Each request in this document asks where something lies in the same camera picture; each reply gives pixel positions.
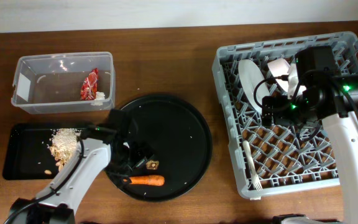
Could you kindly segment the red snack wrapper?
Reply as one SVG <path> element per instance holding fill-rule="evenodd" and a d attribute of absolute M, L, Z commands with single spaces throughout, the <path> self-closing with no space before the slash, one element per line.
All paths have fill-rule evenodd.
<path fill-rule="evenodd" d="M 98 90 L 99 70 L 93 69 L 89 75 L 84 79 L 81 86 L 80 97 L 81 100 L 95 100 L 96 92 Z"/>

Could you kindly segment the pink bowl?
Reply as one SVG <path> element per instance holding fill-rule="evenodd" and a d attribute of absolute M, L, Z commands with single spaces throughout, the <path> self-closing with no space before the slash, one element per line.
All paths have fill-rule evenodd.
<path fill-rule="evenodd" d="M 267 65 L 272 76 L 276 78 L 281 75 L 288 75 L 288 71 L 290 69 L 290 64 L 284 58 L 273 60 Z M 289 84 L 287 81 L 277 79 L 277 83 L 282 90 L 288 91 Z"/>

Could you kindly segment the brown food chunk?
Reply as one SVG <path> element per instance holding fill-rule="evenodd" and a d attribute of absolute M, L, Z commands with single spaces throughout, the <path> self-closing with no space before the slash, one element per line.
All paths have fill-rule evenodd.
<path fill-rule="evenodd" d="M 159 161 L 149 160 L 145 166 L 147 170 L 157 170 L 159 167 Z"/>

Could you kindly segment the white plastic fork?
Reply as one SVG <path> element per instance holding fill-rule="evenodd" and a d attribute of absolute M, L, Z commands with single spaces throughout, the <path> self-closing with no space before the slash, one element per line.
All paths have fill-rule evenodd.
<path fill-rule="evenodd" d="M 257 191 L 261 191 L 263 188 L 262 188 L 262 184 L 260 183 L 259 176 L 255 169 L 254 160 L 252 158 L 249 142 L 244 140 L 242 143 L 242 147 L 244 148 L 246 159 L 249 164 L 252 185 L 254 186 L 254 189 L 256 189 Z"/>

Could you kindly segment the orange carrot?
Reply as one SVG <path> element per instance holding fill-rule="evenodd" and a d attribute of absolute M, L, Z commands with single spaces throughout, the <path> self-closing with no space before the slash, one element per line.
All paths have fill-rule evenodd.
<path fill-rule="evenodd" d="M 122 179 L 122 182 L 130 185 L 150 185 L 150 186 L 163 186 L 165 178 L 161 175 L 144 175 L 126 177 Z"/>

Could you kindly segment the grey plate with rice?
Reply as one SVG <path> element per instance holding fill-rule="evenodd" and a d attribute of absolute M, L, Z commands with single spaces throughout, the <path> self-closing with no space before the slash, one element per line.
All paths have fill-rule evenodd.
<path fill-rule="evenodd" d="M 244 90 L 249 104 L 256 112 L 261 114 L 262 108 L 254 100 L 254 91 L 257 84 L 265 79 L 262 72 L 259 67 L 249 59 L 239 61 L 238 72 L 242 89 Z"/>

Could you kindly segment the white tissue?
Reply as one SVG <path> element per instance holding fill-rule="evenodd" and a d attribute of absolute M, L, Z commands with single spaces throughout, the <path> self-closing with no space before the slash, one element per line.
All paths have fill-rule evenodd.
<path fill-rule="evenodd" d="M 105 94 L 103 92 L 97 91 L 95 95 L 95 100 L 99 101 L 104 99 L 105 99 Z"/>

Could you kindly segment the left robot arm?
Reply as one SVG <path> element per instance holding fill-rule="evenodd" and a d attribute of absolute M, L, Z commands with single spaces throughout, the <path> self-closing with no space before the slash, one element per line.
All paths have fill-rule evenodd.
<path fill-rule="evenodd" d="M 121 185 L 163 186 L 161 175 L 132 174 L 153 157 L 147 143 L 133 140 L 132 125 L 128 112 L 111 110 L 105 123 L 88 126 L 63 169 L 32 200 L 17 199 L 6 223 L 74 223 L 85 193 L 103 170 Z"/>

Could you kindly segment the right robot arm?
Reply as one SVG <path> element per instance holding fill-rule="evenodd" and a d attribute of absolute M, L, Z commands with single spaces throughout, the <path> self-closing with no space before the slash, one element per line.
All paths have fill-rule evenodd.
<path fill-rule="evenodd" d="M 258 104 L 264 126 L 314 125 L 324 129 L 334 151 L 344 202 L 344 223 L 358 223 L 358 73 L 344 75 L 330 46 L 295 54 L 302 94 L 265 96 Z"/>

